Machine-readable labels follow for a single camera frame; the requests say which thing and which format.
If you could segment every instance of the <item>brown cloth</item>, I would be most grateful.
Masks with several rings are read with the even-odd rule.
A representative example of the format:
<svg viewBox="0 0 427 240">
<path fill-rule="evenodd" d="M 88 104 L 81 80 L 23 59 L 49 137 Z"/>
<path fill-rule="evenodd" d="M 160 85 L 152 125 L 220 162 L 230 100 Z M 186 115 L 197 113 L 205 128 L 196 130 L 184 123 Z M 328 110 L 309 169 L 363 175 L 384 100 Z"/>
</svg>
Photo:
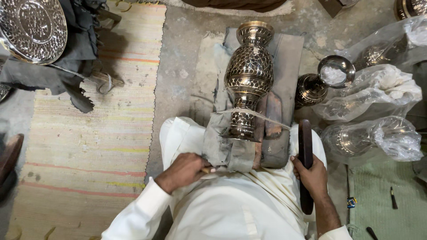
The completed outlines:
<svg viewBox="0 0 427 240">
<path fill-rule="evenodd" d="M 182 0 L 197 8 L 253 10 L 268 12 L 280 7 L 286 0 Z"/>
</svg>

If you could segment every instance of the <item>twine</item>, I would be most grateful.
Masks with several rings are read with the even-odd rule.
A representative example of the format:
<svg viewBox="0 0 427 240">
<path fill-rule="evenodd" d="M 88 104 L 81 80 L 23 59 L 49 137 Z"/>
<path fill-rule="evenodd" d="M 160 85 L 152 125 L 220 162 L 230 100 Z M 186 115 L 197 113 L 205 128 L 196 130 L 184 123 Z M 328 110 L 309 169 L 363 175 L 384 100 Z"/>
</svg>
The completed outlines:
<svg viewBox="0 0 427 240">
<path fill-rule="evenodd" d="M 271 120 L 271 119 L 269 119 L 268 117 L 265 117 L 265 116 L 263 116 L 263 115 L 261 115 L 261 114 L 259 114 L 259 113 L 255 112 L 255 111 L 253 111 L 253 110 L 249 110 L 249 109 L 245 109 L 245 108 L 239 108 L 239 107 L 237 107 L 237 108 L 233 108 L 233 109 L 229 109 L 229 110 L 217 111 L 216 113 L 220 113 L 220 114 L 222 114 L 222 113 L 228 113 L 228 112 L 244 112 L 244 113 L 249 113 L 249 114 L 252 114 L 252 115 L 254 115 L 254 116 L 256 116 L 256 117 L 259 117 L 259 118 L 261 118 L 261 119 L 264 119 L 265 121 L 269 121 L 269 122 L 272 122 L 272 123 L 274 123 L 274 124 L 280 125 L 280 126 L 282 126 L 283 128 L 285 128 L 285 129 L 288 129 L 288 130 L 290 130 L 290 129 L 291 129 L 291 127 L 289 127 L 288 125 L 285 125 L 285 124 L 280 123 L 280 122 L 278 122 L 278 121 Z"/>
</svg>

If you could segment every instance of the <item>person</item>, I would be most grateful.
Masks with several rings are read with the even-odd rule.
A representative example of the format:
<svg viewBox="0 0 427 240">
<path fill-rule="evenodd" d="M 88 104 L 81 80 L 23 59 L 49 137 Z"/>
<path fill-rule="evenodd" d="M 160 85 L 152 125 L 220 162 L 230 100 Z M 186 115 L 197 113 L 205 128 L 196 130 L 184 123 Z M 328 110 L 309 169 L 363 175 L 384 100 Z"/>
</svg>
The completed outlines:
<svg viewBox="0 0 427 240">
<path fill-rule="evenodd" d="M 168 240 L 304 240 L 315 221 L 319 240 L 351 240 L 328 195 L 326 157 L 313 136 L 313 166 L 296 157 L 298 125 L 290 130 L 292 156 L 283 169 L 219 173 L 200 155 L 205 128 L 190 118 L 165 121 L 160 143 L 165 171 L 150 177 L 141 195 L 102 233 L 104 240 L 150 240 L 167 206 L 173 224 Z M 299 180 L 314 200 L 311 215 L 299 201 Z"/>
</svg>

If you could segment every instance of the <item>concrete floor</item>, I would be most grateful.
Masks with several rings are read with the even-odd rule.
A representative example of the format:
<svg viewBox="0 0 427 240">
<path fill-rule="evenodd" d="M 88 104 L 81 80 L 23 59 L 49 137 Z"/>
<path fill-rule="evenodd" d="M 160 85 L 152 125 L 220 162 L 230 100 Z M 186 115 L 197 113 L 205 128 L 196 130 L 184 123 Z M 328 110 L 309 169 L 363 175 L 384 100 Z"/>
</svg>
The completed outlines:
<svg viewBox="0 0 427 240">
<path fill-rule="evenodd" d="M 333 54 L 334 49 L 349 47 L 367 37 L 375 30 L 395 22 L 393 15 L 394 0 L 361 0 L 348 13 L 330 18 L 316 0 L 294 0 L 295 11 L 290 15 L 272 18 L 250 18 L 224 16 L 191 11 L 168 6 L 164 25 L 161 63 L 155 90 L 156 109 L 153 126 L 153 143 L 147 166 L 148 176 L 157 176 L 162 170 L 161 149 L 158 134 L 162 123 L 169 117 L 190 117 L 191 91 L 200 79 L 195 79 L 200 41 L 207 31 L 225 32 L 228 26 L 238 27 L 250 20 L 261 20 L 271 24 L 276 32 L 305 36 L 305 50 L 301 61 L 300 73 L 314 72 L 318 59 L 322 55 Z M 34 93 L 16 91 L 7 101 L 0 104 L 0 129 L 8 136 L 16 133 L 28 134 L 33 114 Z M 297 117 L 311 115 L 310 109 L 295 113 Z M 17 171 L 25 163 L 27 139 L 18 162 Z M 330 163 L 329 191 L 336 204 L 341 220 L 346 222 L 347 196 L 346 170 L 344 165 Z M 0 239 L 3 239 L 12 209 L 12 200 L 0 205 Z"/>
</svg>

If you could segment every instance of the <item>woven mat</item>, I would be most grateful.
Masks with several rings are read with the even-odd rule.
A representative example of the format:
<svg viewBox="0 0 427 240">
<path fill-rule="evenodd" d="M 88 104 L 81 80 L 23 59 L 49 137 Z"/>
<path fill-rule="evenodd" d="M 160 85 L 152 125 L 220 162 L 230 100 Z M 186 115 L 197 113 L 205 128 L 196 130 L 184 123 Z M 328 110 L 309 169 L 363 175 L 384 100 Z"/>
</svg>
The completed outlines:
<svg viewBox="0 0 427 240">
<path fill-rule="evenodd" d="M 350 196 L 357 199 L 350 209 L 350 232 L 354 240 L 372 240 L 371 227 L 378 239 L 427 239 L 427 189 L 415 177 L 411 162 L 379 162 L 349 171 Z M 392 208 L 390 187 L 398 209 Z"/>
<path fill-rule="evenodd" d="M 100 58 L 126 85 L 103 96 L 82 84 L 89 114 L 67 94 L 37 91 L 7 239 L 96 239 L 145 187 L 166 6 L 108 5 L 123 19 L 101 33 Z"/>
</svg>

